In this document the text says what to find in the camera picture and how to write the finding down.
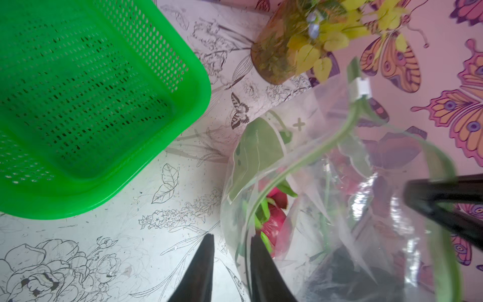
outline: plant in pot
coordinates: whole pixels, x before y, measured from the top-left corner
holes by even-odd
[[[371,33],[380,35],[384,43],[408,14],[404,9],[406,2],[285,0],[252,45],[253,64],[274,85],[311,68],[318,81],[323,82],[332,68],[327,52],[345,48],[350,40]],[[406,50],[402,34],[395,37],[395,43],[398,50]],[[379,47],[373,60],[380,53]]]

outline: yellow leaf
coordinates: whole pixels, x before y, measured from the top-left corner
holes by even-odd
[[[349,38],[341,32],[331,32],[324,38],[322,42],[327,51],[336,51],[349,46]]]
[[[400,33],[396,38],[396,49],[398,51],[405,52],[406,48],[408,48],[408,44],[406,43],[406,39],[404,39],[402,33]]]
[[[379,47],[379,49],[377,50],[376,52],[376,55],[374,56],[374,60],[378,59],[379,56],[381,55],[381,51],[382,51],[382,45],[384,45],[384,42],[386,41],[386,37],[387,37],[387,34],[385,33],[382,38],[381,38],[381,46]]]
[[[378,27],[380,30],[396,29],[399,27],[400,22],[401,15],[391,10],[379,19]]]
[[[401,0],[384,0],[378,11],[385,13],[386,11],[394,8],[400,1]]]
[[[349,38],[349,40],[370,35],[370,31],[365,26],[344,29],[342,33],[346,35]]]
[[[299,50],[302,46],[306,45],[309,42],[307,38],[302,35],[296,34],[290,37],[288,40],[287,47],[293,50]]]
[[[359,20],[362,18],[362,14],[359,11],[348,11],[347,12],[347,24],[354,25],[359,23]]]
[[[300,48],[297,53],[297,74],[306,72],[320,58],[320,51],[313,45],[307,44]]]
[[[332,69],[332,60],[325,57],[318,59],[313,64],[313,73],[317,80],[322,83],[329,78],[330,70]]]
[[[366,3],[366,0],[345,0],[345,1],[342,1],[341,4],[346,10],[351,11],[351,10],[358,9],[364,3]]]
[[[320,32],[340,32],[346,25],[344,23],[324,23],[319,27]]]

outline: flower pot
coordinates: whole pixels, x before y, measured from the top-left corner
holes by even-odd
[[[308,27],[297,2],[282,2],[252,45],[253,65],[270,84],[280,85],[296,73],[295,53],[287,44],[292,35],[306,33]]]

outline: green plastic basket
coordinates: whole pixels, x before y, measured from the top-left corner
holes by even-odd
[[[103,204],[208,106],[205,69],[151,0],[11,0],[0,16],[0,211]]]

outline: white table surface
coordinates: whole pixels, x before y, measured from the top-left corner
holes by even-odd
[[[207,232],[215,235],[212,301],[249,300],[219,226],[227,158],[244,122],[310,83],[270,86],[252,68],[249,41],[267,15],[196,0],[157,6],[210,75],[208,110],[97,209],[54,221],[0,214],[0,302],[167,301]],[[239,119],[233,100],[248,106]]]

